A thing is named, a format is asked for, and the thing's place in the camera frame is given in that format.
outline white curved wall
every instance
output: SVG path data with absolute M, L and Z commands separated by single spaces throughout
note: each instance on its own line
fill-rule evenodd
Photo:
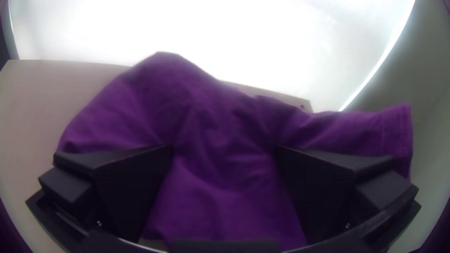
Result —
M 450 15 L 441 0 L 416 0 L 408 23 L 379 71 L 347 110 L 412 105 L 412 181 L 421 211 L 390 253 L 422 245 L 450 195 Z

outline purple cloth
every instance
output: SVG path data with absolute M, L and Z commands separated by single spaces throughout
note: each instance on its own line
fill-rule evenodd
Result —
M 106 86 L 70 122 L 58 150 L 173 145 L 171 169 L 143 237 L 274 238 L 291 249 L 307 242 L 271 156 L 279 144 L 393 155 L 396 170 L 408 177 L 409 107 L 305 113 L 247 96 L 178 55 L 157 53 Z

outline white surface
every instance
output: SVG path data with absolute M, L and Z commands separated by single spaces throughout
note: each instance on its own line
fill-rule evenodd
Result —
M 442 0 L 416 0 L 391 53 L 348 107 L 348 110 L 379 111 L 398 103 L 412 105 L 412 181 L 419 187 L 417 200 L 422 209 L 389 253 L 407 253 L 418 248 L 448 200 L 449 69 L 450 15 Z
M 414 0 L 11 0 L 21 59 L 133 65 L 176 52 L 218 79 L 338 110 L 370 80 Z
M 10 60 L 0 72 L 0 197 L 33 252 L 62 250 L 25 205 L 38 177 L 52 166 L 53 153 L 69 121 L 106 83 L 128 67 L 95 63 Z M 266 90 L 233 86 L 250 95 L 269 95 L 310 108 L 308 101 Z

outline white backdrop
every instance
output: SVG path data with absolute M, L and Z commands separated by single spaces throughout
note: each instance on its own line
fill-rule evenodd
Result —
M 21 59 L 133 65 L 178 53 L 218 79 L 344 109 L 414 0 L 10 0 Z

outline curved edge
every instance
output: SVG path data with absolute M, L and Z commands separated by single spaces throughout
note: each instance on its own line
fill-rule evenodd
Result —
M 372 69 L 372 71 L 370 71 L 369 75 L 364 79 L 364 81 L 362 82 L 362 84 L 356 89 L 356 91 L 350 95 L 350 97 L 345 101 L 345 103 L 341 106 L 341 108 L 339 109 L 340 111 L 345 110 L 345 108 L 351 103 L 353 102 L 353 100 L 358 96 L 358 94 L 360 94 L 360 92 L 364 89 L 364 87 L 369 83 L 369 81 L 372 79 L 372 77 L 375 75 L 375 73 L 378 71 L 378 69 L 381 67 L 381 65 L 383 64 L 383 62 L 386 60 L 386 58 L 388 57 L 389 53 L 392 51 L 392 49 L 395 46 L 395 43 L 398 41 L 398 38 L 400 37 L 400 35 L 403 32 L 403 29 L 406 26 L 406 23 L 409 20 L 409 17 L 411 16 L 411 12 L 413 10 L 415 4 L 415 0 L 413 0 L 411 2 L 411 5 L 406 9 L 406 15 L 403 17 L 402 21 L 400 22 L 400 25 L 397 27 L 396 32 L 394 33 L 394 36 L 391 38 L 391 40 L 389 41 L 388 45 L 386 46 L 386 48 L 383 51 L 383 54 L 381 55 L 380 59 L 378 60 L 378 62 L 375 64 L 375 67 Z
M 9 52 L 9 56 L 12 59 L 19 59 L 19 53 L 17 51 L 17 47 L 15 45 L 14 40 L 14 30 L 13 30 L 13 24 L 11 21 L 11 12 L 9 10 L 9 1 L 6 0 L 5 6 L 3 9 L 1 9 L 1 25 L 3 29 L 3 35 L 5 37 L 6 47 Z

